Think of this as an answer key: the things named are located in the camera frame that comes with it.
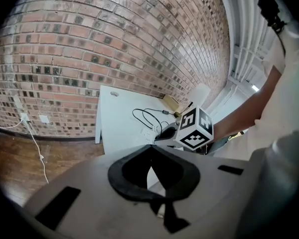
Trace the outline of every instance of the wooden floor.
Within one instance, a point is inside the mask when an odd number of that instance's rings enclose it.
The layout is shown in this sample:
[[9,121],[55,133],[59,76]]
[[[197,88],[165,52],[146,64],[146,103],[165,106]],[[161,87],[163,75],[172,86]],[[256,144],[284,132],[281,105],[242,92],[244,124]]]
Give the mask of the wooden floor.
[[[37,141],[49,181],[76,163],[104,154],[94,141]],[[33,140],[0,133],[0,184],[5,194],[23,205],[46,183],[43,165]]]

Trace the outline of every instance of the human arm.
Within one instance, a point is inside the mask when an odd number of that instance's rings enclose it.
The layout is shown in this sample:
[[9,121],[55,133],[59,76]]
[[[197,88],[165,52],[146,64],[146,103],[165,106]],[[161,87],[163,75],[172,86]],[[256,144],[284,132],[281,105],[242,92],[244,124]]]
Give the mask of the human arm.
[[263,87],[236,110],[214,125],[214,140],[238,133],[255,124],[271,97],[281,73],[273,66]]

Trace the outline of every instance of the brick wall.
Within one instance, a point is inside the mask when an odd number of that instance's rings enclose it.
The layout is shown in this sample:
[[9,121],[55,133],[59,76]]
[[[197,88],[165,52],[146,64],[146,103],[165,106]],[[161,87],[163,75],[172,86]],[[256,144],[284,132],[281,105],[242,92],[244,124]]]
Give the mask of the brick wall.
[[186,105],[203,82],[207,106],[229,52],[221,0],[19,0],[0,29],[0,126],[26,112],[38,135],[92,136],[101,85]]

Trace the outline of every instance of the person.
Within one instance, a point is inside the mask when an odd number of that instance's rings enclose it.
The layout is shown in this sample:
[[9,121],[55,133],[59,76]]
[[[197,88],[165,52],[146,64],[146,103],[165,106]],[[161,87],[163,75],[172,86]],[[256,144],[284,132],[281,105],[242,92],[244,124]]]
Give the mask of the person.
[[215,157],[249,160],[254,150],[299,130],[299,24],[292,20],[263,60],[262,88],[214,125],[214,141],[248,128],[213,152]]

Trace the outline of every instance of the white cable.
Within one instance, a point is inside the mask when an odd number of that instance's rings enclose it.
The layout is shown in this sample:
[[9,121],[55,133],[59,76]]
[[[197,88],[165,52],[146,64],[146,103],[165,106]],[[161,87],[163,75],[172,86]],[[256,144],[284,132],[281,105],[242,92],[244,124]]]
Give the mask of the white cable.
[[43,160],[42,160],[44,157],[41,155],[40,148],[39,148],[38,144],[36,143],[36,141],[34,140],[33,134],[32,134],[32,132],[31,132],[29,126],[28,126],[27,121],[25,122],[25,124],[26,124],[26,127],[28,128],[28,130],[29,130],[29,132],[30,132],[30,134],[31,134],[31,136],[32,136],[32,139],[33,139],[33,141],[34,141],[36,147],[38,148],[38,151],[39,151],[39,157],[40,157],[40,160],[41,160],[42,165],[43,165],[44,177],[45,177],[45,179],[46,179],[46,182],[49,183],[48,178],[46,177],[46,174],[45,174],[45,165],[44,165],[44,162],[43,162]]
[[9,126],[9,127],[1,127],[1,129],[8,129],[8,128],[13,128],[13,127],[16,127],[17,125],[14,125],[14,126]]

